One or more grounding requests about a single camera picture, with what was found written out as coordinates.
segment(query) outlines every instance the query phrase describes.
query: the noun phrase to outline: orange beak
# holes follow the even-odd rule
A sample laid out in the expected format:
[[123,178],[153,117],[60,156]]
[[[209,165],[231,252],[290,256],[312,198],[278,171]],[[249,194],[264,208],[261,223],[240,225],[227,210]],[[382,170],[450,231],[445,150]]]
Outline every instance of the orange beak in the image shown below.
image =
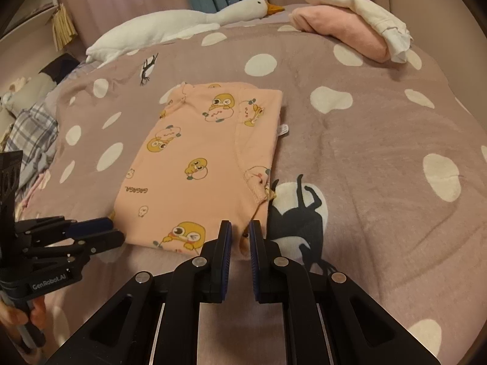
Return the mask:
[[282,12],[286,8],[281,7],[280,5],[273,5],[267,3],[267,15],[274,15],[275,13]]

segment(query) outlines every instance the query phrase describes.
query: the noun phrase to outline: bed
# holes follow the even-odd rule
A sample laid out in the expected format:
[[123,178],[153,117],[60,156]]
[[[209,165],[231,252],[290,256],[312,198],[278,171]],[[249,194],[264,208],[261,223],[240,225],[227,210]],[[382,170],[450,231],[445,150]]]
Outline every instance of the bed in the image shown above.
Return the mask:
[[[421,49],[406,64],[378,64],[333,38],[293,31],[285,16],[272,22],[144,48],[65,81],[55,98],[55,159],[23,218],[111,215],[178,84],[279,89],[289,133],[271,169],[278,181],[268,235],[286,211],[312,212],[320,259],[350,275],[442,364],[458,364],[487,319],[486,133]],[[154,56],[152,80],[141,86]],[[279,244],[302,261],[293,240]],[[94,257],[83,281],[48,296],[47,351],[135,273],[161,274],[185,259],[131,245]],[[310,269],[321,271],[318,259]],[[233,262],[227,300],[201,307],[198,363],[285,363],[281,309],[256,305],[250,280],[248,262]]]

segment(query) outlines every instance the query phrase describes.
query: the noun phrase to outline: human hand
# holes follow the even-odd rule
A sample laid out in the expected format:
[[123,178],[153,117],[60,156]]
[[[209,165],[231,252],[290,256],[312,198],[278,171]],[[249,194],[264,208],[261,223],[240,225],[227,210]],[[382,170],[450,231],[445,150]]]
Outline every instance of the human hand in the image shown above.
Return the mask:
[[[33,309],[30,312],[30,321],[39,329],[44,329],[46,326],[46,304],[44,296],[40,296],[32,301]],[[25,325],[29,321],[29,317],[23,311],[7,306],[0,299],[0,323],[3,324],[7,330],[10,338],[20,343],[21,336],[17,330],[17,326]]]

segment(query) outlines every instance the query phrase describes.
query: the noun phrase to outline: white label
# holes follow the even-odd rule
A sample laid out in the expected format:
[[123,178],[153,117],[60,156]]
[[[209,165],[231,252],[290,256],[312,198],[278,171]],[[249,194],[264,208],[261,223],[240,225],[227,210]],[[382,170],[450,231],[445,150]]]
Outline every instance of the white label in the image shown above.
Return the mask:
[[288,131],[289,131],[289,126],[286,124],[277,127],[278,136],[282,136],[283,134],[286,134]]

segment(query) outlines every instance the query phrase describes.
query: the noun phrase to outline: silver bolt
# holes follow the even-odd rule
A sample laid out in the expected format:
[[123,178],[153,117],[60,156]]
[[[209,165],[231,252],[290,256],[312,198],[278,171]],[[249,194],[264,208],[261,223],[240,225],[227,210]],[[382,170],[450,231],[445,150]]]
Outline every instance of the silver bolt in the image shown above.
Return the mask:
[[287,266],[289,265],[289,259],[279,256],[274,260],[276,266]]
[[338,284],[342,284],[347,281],[347,276],[343,273],[336,272],[332,274],[332,280]]
[[137,273],[137,275],[135,276],[135,280],[139,284],[146,283],[149,281],[149,279],[150,279],[150,274],[147,272],[140,272]]
[[196,266],[197,268],[200,268],[201,266],[206,265],[206,258],[203,258],[202,256],[197,256],[196,258],[193,259],[193,265]]

